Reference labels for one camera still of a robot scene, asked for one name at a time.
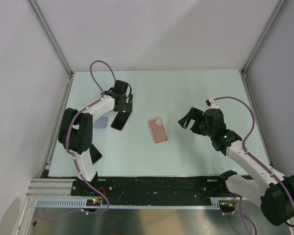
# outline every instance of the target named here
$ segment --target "phone case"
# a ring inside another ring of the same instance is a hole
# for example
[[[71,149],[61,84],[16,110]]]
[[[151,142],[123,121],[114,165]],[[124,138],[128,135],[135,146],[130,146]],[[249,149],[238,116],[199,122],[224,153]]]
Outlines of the phone case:
[[[168,141],[166,130],[160,118],[154,118],[152,120],[149,120],[148,125],[151,131],[153,141],[156,144]]]

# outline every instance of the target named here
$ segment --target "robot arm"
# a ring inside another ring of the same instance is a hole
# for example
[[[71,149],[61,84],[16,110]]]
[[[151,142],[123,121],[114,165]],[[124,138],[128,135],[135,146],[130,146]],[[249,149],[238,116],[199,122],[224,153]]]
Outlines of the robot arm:
[[[98,161],[102,155],[92,144],[93,140],[93,123],[103,114],[115,112],[132,112],[133,94],[126,96],[126,91],[130,85],[126,82],[117,80],[114,87],[104,92],[103,98],[93,106],[87,106],[86,110],[81,113],[74,125],[69,139],[69,149],[75,154],[76,161],[80,170],[87,181],[92,181],[96,175],[93,164]],[[66,138],[70,123],[79,110],[68,108],[65,110],[60,126],[58,140],[66,148]]]
[[[268,173],[254,159],[248,156],[242,148],[242,138],[226,128],[223,113],[217,103],[207,100],[206,111],[194,107],[187,115],[178,121],[184,129],[190,129],[198,135],[208,136],[216,151],[220,151],[237,162],[251,177],[246,180],[234,171],[222,174],[228,190],[245,197],[259,206],[264,216],[273,225],[280,225],[292,218],[294,212],[285,191],[272,177],[275,174],[288,189],[294,201],[294,176],[286,177],[270,165],[262,162],[273,173]]]

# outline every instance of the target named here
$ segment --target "purple cable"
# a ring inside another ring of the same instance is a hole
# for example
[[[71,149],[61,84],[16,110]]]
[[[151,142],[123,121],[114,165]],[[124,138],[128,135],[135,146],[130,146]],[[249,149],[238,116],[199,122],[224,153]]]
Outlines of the purple cable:
[[[37,217],[40,218],[41,220],[44,220],[44,221],[48,221],[48,222],[50,222],[50,221],[54,221],[54,220],[60,219],[60,218],[66,216],[66,215],[68,215],[68,214],[73,213],[73,212],[81,212],[81,209],[76,209],[76,210],[71,210],[71,211],[68,211],[68,212],[66,212],[66,213],[63,213],[63,214],[61,214],[61,215],[59,215],[59,216],[56,216],[56,217],[54,217],[54,218],[43,218],[43,217],[41,217],[41,216],[39,215],[40,209],[41,209],[41,208],[39,208],[38,211],[35,213],[34,218],[33,218],[34,220],[36,220],[36,216],[37,216]]]
[[[224,213],[222,210],[220,210],[220,212],[222,212],[224,215],[233,215],[232,212]],[[252,226],[253,226],[253,228],[254,228],[254,230],[255,230],[255,234],[254,234],[254,235],[257,235],[257,234],[258,234],[257,229],[256,229],[256,225],[255,225],[254,222],[251,220],[251,218],[249,218],[246,214],[243,214],[243,213],[241,213],[241,212],[236,212],[236,211],[235,211],[234,214],[240,214],[240,215],[243,216],[245,219],[247,219],[247,220],[252,224]],[[245,228],[246,228],[247,232],[249,233],[249,235],[253,235],[253,234],[251,233],[251,231],[249,230],[249,228],[247,227],[247,224],[244,223],[244,225],[245,225]]]
[[[251,130],[249,131],[249,133],[246,135],[246,137],[243,139],[242,142],[242,148],[244,149],[244,152],[247,153],[248,156],[250,156],[256,163],[258,163],[265,171],[267,171],[270,175],[272,175],[272,177],[281,185],[281,187],[283,188],[283,190],[285,191],[286,195],[288,196],[288,199],[291,203],[293,212],[294,212],[294,201],[292,199],[292,196],[290,194],[290,192],[288,191],[288,189],[285,187],[285,185],[282,183],[282,181],[273,173],[273,171],[271,171],[265,164],[263,164],[258,158],[256,158],[253,154],[251,154],[250,152],[247,151],[247,147],[246,147],[246,140],[247,138],[250,136],[250,134],[253,132],[254,128],[255,128],[255,116],[254,113],[252,112],[251,108],[242,100],[237,99],[235,97],[231,97],[231,96],[223,96],[223,97],[218,97],[215,98],[214,100],[219,100],[219,99],[233,99],[236,100],[240,103],[242,103],[250,112],[251,114],[251,118],[252,118],[252,127]],[[294,228],[294,224],[289,224],[288,222],[285,222],[288,226]]]
[[[71,121],[71,123],[70,123],[70,125],[69,125],[68,134],[67,134],[67,138],[66,138],[66,141],[65,141],[65,149],[66,149],[67,153],[69,153],[69,154],[71,154],[71,155],[73,156],[74,164],[75,164],[75,167],[76,167],[76,169],[77,169],[77,172],[80,174],[80,177],[83,179],[83,181],[85,182],[85,184],[86,184],[88,187],[90,187],[93,191],[95,191],[95,192],[98,193],[100,196],[102,196],[102,197],[105,199],[105,201],[107,202],[107,207],[106,207],[104,210],[102,210],[102,211],[95,211],[95,212],[87,211],[86,213],[88,213],[88,214],[102,214],[102,213],[106,212],[106,211],[109,209],[109,207],[110,207],[110,202],[109,202],[108,198],[107,198],[104,194],[102,194],[99,190],[95,189],[95,188],[94,188],[94,187],[93,187],[93,186],[92,186],[92,185],[91,185],[91,184],[85,179],[85,177],[83,176],[83,174],[82,174],[81,171],[80,171],[80,168],[79,168],[79,165],[78,165],[78,163],[77,163],[77,160],[76,160],[75,154],[72,153],[72,152],[70,152],[68,146],[69,146],[69,139],[70,139],[71,131],[72,131],[72,128],[73,128],[73,124],[74,124],[75,120],[77,119],[78,115],[80,115],[82,112],[84,112],[84,111],[87,109],[87,107],[90,108],[90,107],[92,107],[93,105],[97,104],[101,99],[103,99],[103,96],[104,96],[102,87],[100,86],[100,84],[97,82],[97,80],[95,79],[95,77],[94,77],[94,75],[93,75],[93,65],[94,65],[95,63],[103,63],[103,64],[105,64],[105,65],[109,68],[109,70],[111,71],[114,82],[116,81],[116,77],[115,77],[115,75],[114,75],[114,73],[113,73],[113,70],[111,69],[111,67],[110,67],[106,62],[104,62],[104,61],[102,61],[102,60],[95,60],[94,62],[92,62],[92,63],[90,64],[89,72],[90,72],[90,75],[91,75],[93,81],[95,82],[95,84],[98,86],[98,88],[99,88],[100,91],[101,91],[101,97],[100,97],[98,100],[96,100],[96,101],[94,101],[93,103],[91,103],[90,105],[88,105],[88,106],[86,106],[85,108],[83,108],[83,109],[81,109],[80,111],[78,111],[77,114],[75,114],[75,116],[73,117],[73,119],[72,119],[72,121]],[[64,213],[64,214],[61,214],[61,215],[59,215],[59,216],[56,216],[56,217],[54,217],[54,218],[50,218],[50,219],[48,219],[48,218],[42,218],[42,217],[39,215],[39,211],[40,211],[40,210],[38,210],[37,213],[36,213],[36,215],[37,215],[38,218],[40,218],[41,220],[45,220],[45,221],[53,221],[53,220],[57,220],[57,219],[59,219],[59,218],[62,218],[63,216],[66,216],[66,215],[68,215],[68,214],[70,214],[70,213],[73,213],[73,212],[80,212],[81,210],[80,210],[80,209],[71,210],[71,211],[68,211],[68,212],[66,212],[66,213]]]

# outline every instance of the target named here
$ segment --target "purple wire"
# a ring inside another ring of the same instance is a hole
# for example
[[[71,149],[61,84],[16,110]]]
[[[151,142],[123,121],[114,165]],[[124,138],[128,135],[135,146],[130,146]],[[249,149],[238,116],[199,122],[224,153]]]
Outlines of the purple wire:
[[[242,142],[242,148],[244,149],[245,153],[247,152],[247,155],[250,156],[256,163],[258,163],[265,171],[267,171],[270,175],[272,175],[272,177],[281,185],[281,187],[283,188],[283,190],[285,191],[286,195],[288,196],[288,199],[291,203],[293,212],[294,212],[294,201],[292,199],[292,196],[290,194],[290,192],[288,191],[288,189],[285,187],[285,185],[282,183],[282,181],[273,173],[273,171],[271,171],[265,164],[263,164],[258,158],[256,158],[253,154],[251,154],[250,152],[247,151],[247,147],[246,147],[246,140],[247,138],[251,135],[251,133],[253,132],[254,128],[255,128],[255,116],[254,113],[252,112],[251,108],[242,100],[237,99],[235,97],[231,97],[231,96],[223,96],[223,97],[218,97],[215,98],[214,100],[219,100],[219,99],[233,99],[236,100],[240,103],[242,103],[250,112],[251,114],[251,118],[252,118],[252,127],[251,130],[249,131],[249,133],[245,136],[245,138],[243,139]],[[288,226],[294,228],[294,224],[289,224],[288,222],[285,222]]]
[[[253,226],[253,228],[254,228],[254,230],[255,230],[255,234],[254,235],[257,235],[258,234],[258,232],[257,232],[257,228],[256,228],[256,225],[254,224],[254,222],[251,220],[251,218],[250,217],[248,217],[246,214],[244,214],[244,213],[242,213],[242,212],[234,212],[234,214],[240,214],[241,216],[243,216],[245,219],[247,219],[251,224],[252,224],[252,226]],[[232,212],[227,212],[227,213],[224,213],[224,215],[233,215],[233,213]],[[244,223],[244,225],[245,225],[245,228],[246,228],[246,230],[247,230],[247,232],[249,233],[249,235],[253,235],[252,233],[251,233],[251,231],[249,230],[249,228],[247,227],[247,224],[245,224]]]
[[[240,198],[240,203],[239,203],[239,206],[240,206],[240,214],[241,214],[241,217],[242,217],[242,220],[243,220],[243,223],[244,223],[244,226],[245,226],[247,232],[249,233],[249,235],[253,235],[253,234],[251,233],[251,231],[249,230],[246,221],[244,220],[244,217],[246,218],[247,215],[245,215],[245,214],[243,213],[242,200],[243,200],[243,198],[241,197],[241,198]],[[255,229],[255,235],[257,235],[257,229],[256,229],[256,226],[255,226],[254,222],[253,222],[250,218],[249,218],[248,220],[251,222],[251,224],[253,225],[253,227],[254,227],[254,229]]]
[[[81,209],[76,209],[76,210],[71,210],[71,211],[68,211],[68,212],[66,212],[66,213],[63,213],[63,214],[61,214],[61,215],[59,215],[59,216],[56,216],[56,217],[54,217],[54,218],[43,218],[43,217],[41,217],[41,216],[39,215],[40,209],[41,209],[41,208],[39,208],[39,210],[36,212],[36,214],[35,214],[35,216],[34,216],[34,220],[36,220],[36,216],[37,216],[37,217],[38,217],[39,219],[41,219],[41,220],[44,220],[44,221],[48,221],[48,222],[50,222],[50,221],[54,221],[54,220],[60,219],[60,218],[62,218],[62,217],[64,217],[64,216],[66,216],[66,215],[68,215],[68,214],[71,214],[71,213],[74,213],[74,212],[81,212]]]
[[[74,164],[75,164],[75,167],[76,167],[77,172],[79,173],[80,177],[83,179],[83,181],[85,182],[85,184],[86,184],[88,187],[90,187],[93,191],[95,191],[95,192],[98,193],[100,196],[102,196],[102,197],[105,199],[105,201],[107,202],[107,207],[106,207],[104,210],[102,210],[102,211],[95,211],[95,212],[87,211],[86,213],[88,213],[88,214],[102,214],[102,213],[106,212],[106,211],[109,209],[109,207],[110,207],[110,202],[109,202],[108,198],[107,198],[104,194],[102,194],[99,190],[97,190],[96,188],[94,188],[94,187],[93,187],[93,186],[92,186],[92,185],[86,180],[86,178],[83,176],[83,174],[81,174],[81,171],[80,171],[79,165],[78,165],[77,160],[76,160],[76,156],[75,156],[75,154],[74,154],[73,152],[70,152],[70,150],[69,150],[69,140],[70,140],[70,135],[71,135],[71,131],[72,131],[72,128],[73,128],[74,122],[75,122],[75,120],[77,119],[77,117],[78,117],[82,112],[84,112],[84,111],[87,109],[87,107],[90,108],[90,107],[94,106],[95,104],[97,104],[101,99],[103,99],[103,96],[104,96],[104,94],[103,94],[103,89],[102,89],[102,87],[100,86],[100,84],[97,82],[97,80],[95,79],[94,74],[93,74],[93,65],[94,65],[95,63],[103,63],[103,64],[105,64],[105,65],[109,68],[109,70],[111,71],[114,82],[116,81],[116,77],[115,77],[115,75],[114,75],[114,73],[113,73],[113,70],[111,69],[111,67],[110,67],[106,62],[104,62],[104,61],[102,61],[102,60],[95,60],[94,62],[92,62],[92,63],[90,64],[89,72],[90,72],[90,75],[91,75],[93,81],[95,82],[95,84],[98,86],[98,88],[99,88],[100,91],[101,91],[101,97],[100,97],[98,100],[96,100],[96,101],[94,101],[93,103],[91,103],[90,105],[88,105],[88,106],[86,106],[85,108],[83,108],[83,109],[81,109],[80,111],[78,111],[77,114],[75,114],[75,116],[73,117],[73,119],[72,119],[72,121],[71,121],[71,123],[70,123],[70,125],[69,125],[68,134],[67,134],[67,138],[66,138],[66,141],[65,141],[65,149],[66,149],[67,153],[69,153],[69,154],[71,154],[71,155],[73,156]],[[38,218],[40,218],[41,220],[45,220],[45,221],[53,221],[53,220],[57,220],[57,219],[59,219],[59,218],[62,218],[63,216],[66,216],[66,215],[68,215],[68,214],[70,214],[70,213],[73,213],[73,212],[80,212],[81,210],[80,210],[80,209],[71,210],[71,211],[68,211],[68,212],[66,212],[66,213],[64,213],[64,214],[61,214],[61,215],[59,215],[59,216],[56,216],[56,217],[54,217],[54,218],[50,218],[50,219],[48,219],[48,218],[42,218],[42,217],[39,215],[39,211],[40,211],[40,210],[37,211],[37,217],[38,217]]]

